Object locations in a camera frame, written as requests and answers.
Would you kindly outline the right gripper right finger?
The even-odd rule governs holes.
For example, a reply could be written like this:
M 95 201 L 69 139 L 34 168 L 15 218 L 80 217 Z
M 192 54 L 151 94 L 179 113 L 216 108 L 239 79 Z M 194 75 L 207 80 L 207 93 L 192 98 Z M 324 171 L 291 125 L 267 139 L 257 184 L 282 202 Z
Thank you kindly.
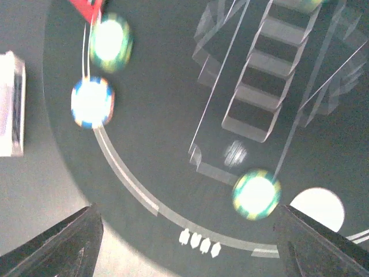
M 368 252 L 290 205 L 273 230 L 287 276 L 368 276 Z

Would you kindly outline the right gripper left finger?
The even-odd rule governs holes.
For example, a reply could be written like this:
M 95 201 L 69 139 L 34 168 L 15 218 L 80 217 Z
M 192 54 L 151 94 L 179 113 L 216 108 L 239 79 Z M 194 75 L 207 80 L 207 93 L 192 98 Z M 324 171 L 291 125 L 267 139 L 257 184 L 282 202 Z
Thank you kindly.
M 86 206 L 2 255 L 1 276 L 93 276 L 103 233 L 97 206 Z

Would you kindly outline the white dealer button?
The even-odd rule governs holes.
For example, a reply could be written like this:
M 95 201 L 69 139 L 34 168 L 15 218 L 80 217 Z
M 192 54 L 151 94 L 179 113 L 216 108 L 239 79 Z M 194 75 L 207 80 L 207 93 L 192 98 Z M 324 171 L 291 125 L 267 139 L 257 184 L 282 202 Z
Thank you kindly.
M 340 230 L 345 220 L 341 199 L 325 188 L 315 187 L 300 192 L 290 206 L 335 232 Z

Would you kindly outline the green chips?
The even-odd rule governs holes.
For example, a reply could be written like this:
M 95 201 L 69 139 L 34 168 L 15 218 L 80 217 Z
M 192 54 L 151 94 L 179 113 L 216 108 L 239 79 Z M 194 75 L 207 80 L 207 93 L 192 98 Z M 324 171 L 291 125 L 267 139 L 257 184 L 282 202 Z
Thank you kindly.
M 238 214 L 248 220 L 261 220 L 277 207 L 281 184 L 270 171 L 254 168 L 236 181 L 231 196 Z
M 133 34 L 126 19 L 117 13 L 103 14 L 89 36 L 89 57 L 97 67 L 113 73 L 126 66 L 133 48 Z

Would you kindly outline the blue chips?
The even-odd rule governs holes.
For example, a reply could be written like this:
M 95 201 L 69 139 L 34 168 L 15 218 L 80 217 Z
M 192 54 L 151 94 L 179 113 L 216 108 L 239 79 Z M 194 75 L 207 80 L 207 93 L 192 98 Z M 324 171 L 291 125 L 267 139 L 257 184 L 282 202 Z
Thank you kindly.
M 71 91 L 70 109 L 75 123 L 84 129 L 108 124 L 114 113 L 115 91 L 98 76 L 85 76 Z

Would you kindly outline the red triangular all-in button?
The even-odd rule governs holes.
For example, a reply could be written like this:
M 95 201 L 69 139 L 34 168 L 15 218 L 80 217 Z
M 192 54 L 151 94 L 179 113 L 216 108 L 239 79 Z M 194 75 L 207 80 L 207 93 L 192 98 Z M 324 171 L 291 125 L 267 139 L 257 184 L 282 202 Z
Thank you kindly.
M 106 0 L 96 0 L 94 3 L 86 0 L 69 0 L 69 2 L 90 25 L 93 25 L 96 21 L 100 21 Z

